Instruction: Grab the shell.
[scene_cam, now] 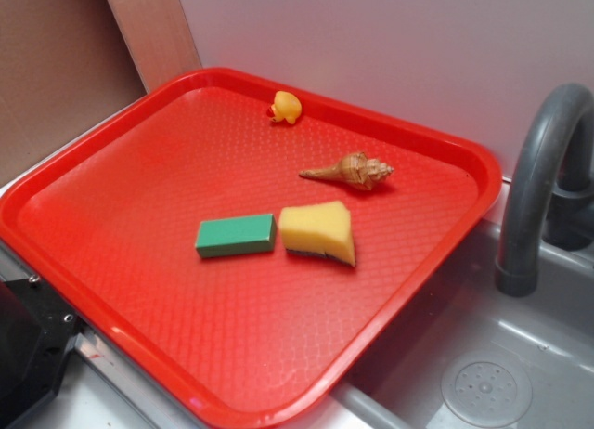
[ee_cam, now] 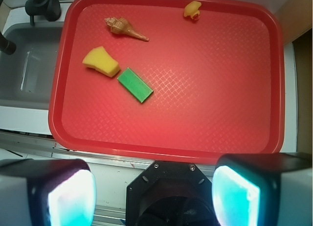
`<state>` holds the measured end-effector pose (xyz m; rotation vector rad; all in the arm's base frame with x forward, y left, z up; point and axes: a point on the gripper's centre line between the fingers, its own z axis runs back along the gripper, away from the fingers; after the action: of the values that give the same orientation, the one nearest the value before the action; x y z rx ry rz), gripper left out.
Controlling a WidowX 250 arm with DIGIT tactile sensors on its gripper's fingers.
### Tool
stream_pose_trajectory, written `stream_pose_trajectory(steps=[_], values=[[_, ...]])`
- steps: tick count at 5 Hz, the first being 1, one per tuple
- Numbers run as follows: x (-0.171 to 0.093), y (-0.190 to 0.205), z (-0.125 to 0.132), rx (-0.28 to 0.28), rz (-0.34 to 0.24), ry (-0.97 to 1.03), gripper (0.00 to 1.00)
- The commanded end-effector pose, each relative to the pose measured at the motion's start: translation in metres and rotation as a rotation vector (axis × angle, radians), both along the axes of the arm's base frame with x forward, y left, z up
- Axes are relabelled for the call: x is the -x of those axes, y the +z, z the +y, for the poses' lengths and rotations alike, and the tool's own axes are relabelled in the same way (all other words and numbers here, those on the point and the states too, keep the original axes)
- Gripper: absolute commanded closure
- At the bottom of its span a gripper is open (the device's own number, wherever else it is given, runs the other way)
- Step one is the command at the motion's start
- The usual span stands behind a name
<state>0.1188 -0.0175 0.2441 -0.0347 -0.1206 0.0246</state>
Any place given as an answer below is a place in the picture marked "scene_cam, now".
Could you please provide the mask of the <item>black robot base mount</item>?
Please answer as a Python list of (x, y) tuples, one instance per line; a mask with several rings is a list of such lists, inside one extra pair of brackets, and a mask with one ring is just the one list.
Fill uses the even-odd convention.
[(16, 428), (58, 396), (80, 320), (39, 279), (1, 283), (1, 426)]

